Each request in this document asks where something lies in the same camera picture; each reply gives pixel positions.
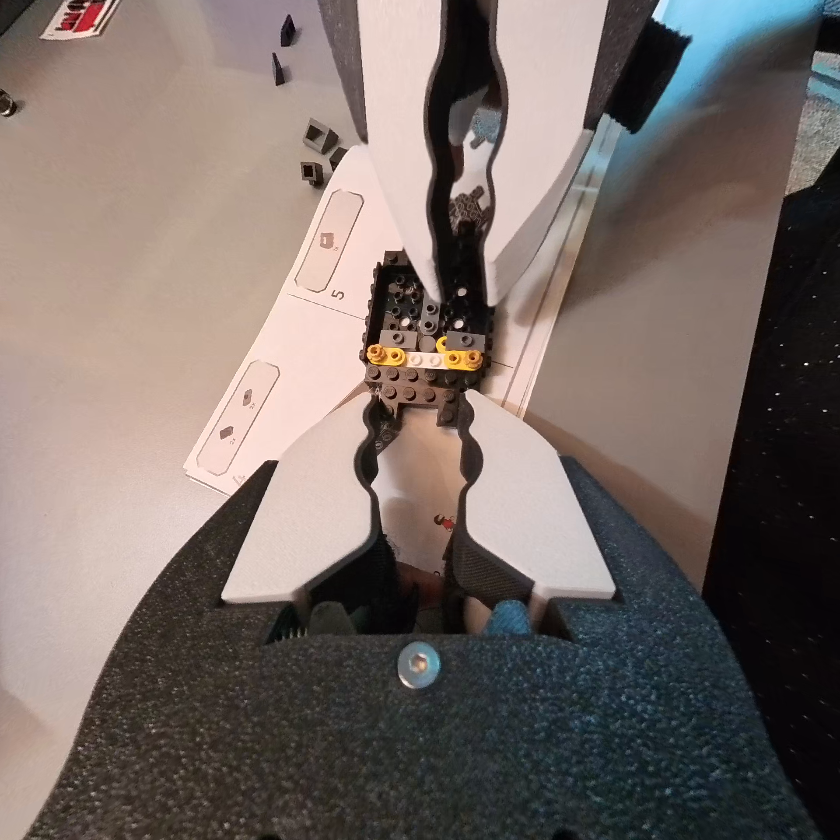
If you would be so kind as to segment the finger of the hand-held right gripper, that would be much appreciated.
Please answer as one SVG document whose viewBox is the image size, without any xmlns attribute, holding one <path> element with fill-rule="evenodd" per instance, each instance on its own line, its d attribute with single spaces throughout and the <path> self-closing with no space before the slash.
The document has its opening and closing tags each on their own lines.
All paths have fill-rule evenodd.
<svg viewBox="0 0 840 840">
<path fill-rule="evenodd" d="M 536 256 L 594 131 L 584 126 L 607 1 L 499 1 L 491 54 L 503 120 L 490 163 L 484 241 L 487 304 Z"/>
<path fill-rule="evenodd" d="M 371 160 L 428 295 L 452 286 L 448 118 L 459 76 L 459 2 L 359 1 Z"/>
</svg>

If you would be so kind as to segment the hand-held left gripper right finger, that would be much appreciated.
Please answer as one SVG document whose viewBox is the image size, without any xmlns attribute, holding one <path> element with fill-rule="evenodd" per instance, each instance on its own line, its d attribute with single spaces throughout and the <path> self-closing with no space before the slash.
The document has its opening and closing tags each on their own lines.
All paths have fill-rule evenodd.
<svg viewBox="0 0 840 840">
<path fill-rule="evenodd" d="M 487 624 L 500 603 L 543 624 L 555 600 L 609 603 L 613 576 L 560 455 L 479 392 L 458 407 L 456 623 Z"/>
</svg>

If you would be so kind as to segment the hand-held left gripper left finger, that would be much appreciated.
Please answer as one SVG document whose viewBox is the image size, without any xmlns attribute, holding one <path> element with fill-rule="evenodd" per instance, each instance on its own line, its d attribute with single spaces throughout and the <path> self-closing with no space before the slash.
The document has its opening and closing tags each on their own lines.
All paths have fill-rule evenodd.
<svg viewBox="0 0 840 840">
<path fill-rule="evenodd" d="M 372 488 L 379 401 L 349 401 L 279 458 L 222 592 L 225 603 L 302 602 L 382 531 Z"/>
</svg>

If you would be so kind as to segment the black lego car chassis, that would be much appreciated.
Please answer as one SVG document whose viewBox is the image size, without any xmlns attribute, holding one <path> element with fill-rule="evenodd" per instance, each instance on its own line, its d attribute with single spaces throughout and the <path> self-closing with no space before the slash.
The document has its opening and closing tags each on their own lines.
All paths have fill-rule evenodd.
<svg viewBox="0 0 840 840">
<path fill-rule="evenodd" d="M 405 250 L 386 251 L 374 268 L 360 360 L 381 402 L 386 443 L 408 407 L 430 408 L 438 427 L 456 427 L 460 394 L 480 389 L 490 371 L 495 309 L 479 291 L 480 231 L 474 220 L 458 222 L 455 288 L 442 302 L 425 291 Z M 435 337 L 438 352 L 417 349 L 423 335 Z"/>
</svg>

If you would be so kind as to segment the white lego instruction booklet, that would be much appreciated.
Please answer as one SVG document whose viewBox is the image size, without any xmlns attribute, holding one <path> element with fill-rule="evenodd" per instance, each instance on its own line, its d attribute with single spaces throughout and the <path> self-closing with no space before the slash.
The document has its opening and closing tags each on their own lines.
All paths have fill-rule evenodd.
<svg viewBox="0 0 840 840">
<path fill-rule="evenodd" d="M 481 390 L 524 417 L 620 126 L 605 118 L 542 246 L 497 309 Z M 369 151 L 343 157 L 280 294 L 184 464 L 231 495 L 363 380 L 359 351 L 372 272 L 402 242 Z"/>
</svg>

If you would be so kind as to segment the red black white sticker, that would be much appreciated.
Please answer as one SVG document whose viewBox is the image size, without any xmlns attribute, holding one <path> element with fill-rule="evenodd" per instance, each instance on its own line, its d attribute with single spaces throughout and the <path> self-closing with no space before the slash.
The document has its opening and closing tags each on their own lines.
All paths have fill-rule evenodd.
<svg viewBox="0 0 840 840">
<path fill-rule="evenodd" d="M 69 41 L 100 36 L 120 1 L 62 1 L 40 39 Z"/>
</svg>

